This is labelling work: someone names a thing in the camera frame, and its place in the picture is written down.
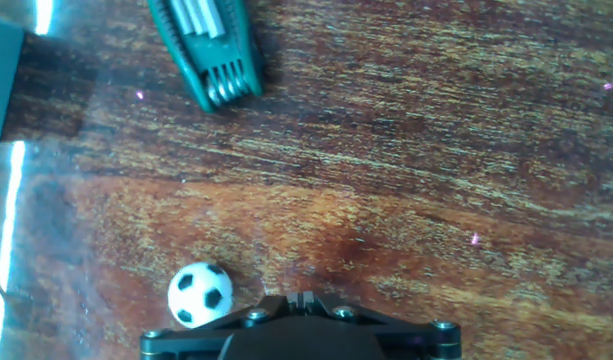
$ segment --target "wooden table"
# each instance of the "wooden table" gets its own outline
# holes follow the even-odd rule
[[[267,93],[216,115],[143,0],[28,37],[2,351],[136,358],[211,261],[238,307],[330,291],[460,323],[464,359],[613,359],[613,0],[250,8]]]

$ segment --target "small soccer ball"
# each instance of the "small soccer ball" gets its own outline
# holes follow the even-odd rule
[[[195,263],[184,267],[168,287],[168,307],[187,328],[196,328],[230,311],[233,284],[217,265]]]

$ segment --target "screw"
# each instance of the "screw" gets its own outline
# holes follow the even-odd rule
[[[348,305],[338,306],[333,309],[333,314],[338,319],[350,319],[355,316],[356,311]]]
[[[440,330],[452,329],[455,327],[455,324],[450,321],[443,321],[443,320],[437,320],[437,319],[433,320],[431,322],[431,325],[433,325],[434,327]]]
[[[148,330],[144,333],[144,336],[149,338],[149,339],[154,339],[154,338],[158,338],[164,334],[167,334],[171,332],[170,329],[154,329],[154,330]]]
[[[254,308],[250,309],[248,315],[246,315],[250,320],[263,320],[270,316],[268,310],[263,308]]]

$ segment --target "black pentagon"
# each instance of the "black pentagon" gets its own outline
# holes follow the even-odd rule
[[[214,309],[217,307],[217,305],[219,305],[219,302],[222,301],[223,298],[222,293],[213,288],[204,296],[204,305],[209,309]]]
[[[186,310],[179,310],[177,317],[183,322],[193,322],[193,316]]]
[[[177,283],[179,291],[183,291],[191,285],[193,285],[193,275],[190,274],[182,276],[182,279],[179,280],[179,283]]]
[[[224,270],[222,270],[222,268],[220,268],[217,265],[213,265],[213,264],[208,264],[208,266],[206,266],[208,268],[208,270],[212,271],[213,273],[215,273],[216,275],[220,275],[224,273]]]

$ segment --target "black plastic part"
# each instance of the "black plastic part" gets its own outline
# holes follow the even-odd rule
[[[461,328],[411,324],[335,295],[265,296],[259,304],[199,328],[142,336],[142,360],[252,359],[461,359]],[[335,318],[334,309],[351,306],[352,321]],[[247,317],[253,308],[269,316]]]

